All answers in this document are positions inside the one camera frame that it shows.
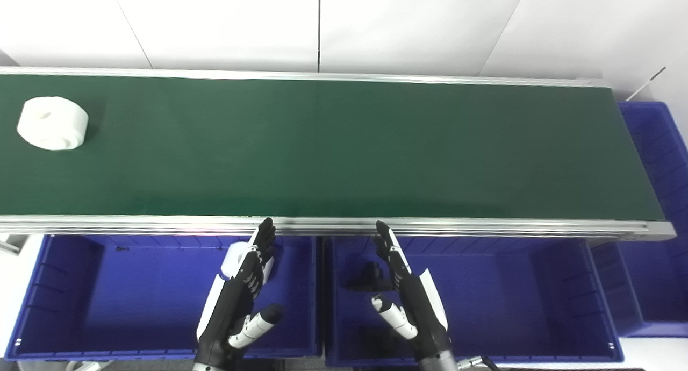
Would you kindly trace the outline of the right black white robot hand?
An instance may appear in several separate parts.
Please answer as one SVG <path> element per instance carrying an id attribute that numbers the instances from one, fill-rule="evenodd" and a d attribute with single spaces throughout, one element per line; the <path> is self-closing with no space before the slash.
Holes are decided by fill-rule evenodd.
<path id="1" fill-rule="evenodd" d="M 376 230 L 376 253 L 388 266 L 389 278 L 402 305 L 395 305 L 384 294 L 378 294 L 371 298 L 374 309 L 410 344 L 421 368 L 439 361 L 453 361 L 444 308 L 430 272 L 413 273 L 388 224 L 378 220 Z"/>

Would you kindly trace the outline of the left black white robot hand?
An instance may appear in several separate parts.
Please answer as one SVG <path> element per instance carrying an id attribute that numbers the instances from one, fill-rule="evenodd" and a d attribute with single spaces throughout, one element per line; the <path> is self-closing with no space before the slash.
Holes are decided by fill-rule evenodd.
<path id="1" fill-rule="evenodd" d="M 247 347 L 282 320 L 282 305 L 255 312 L 255 300 L 274 265 L 276 229 L 271 218 L 250 239 L 229 246 L 197 325 L 194 370 L 236 370 Z"/>

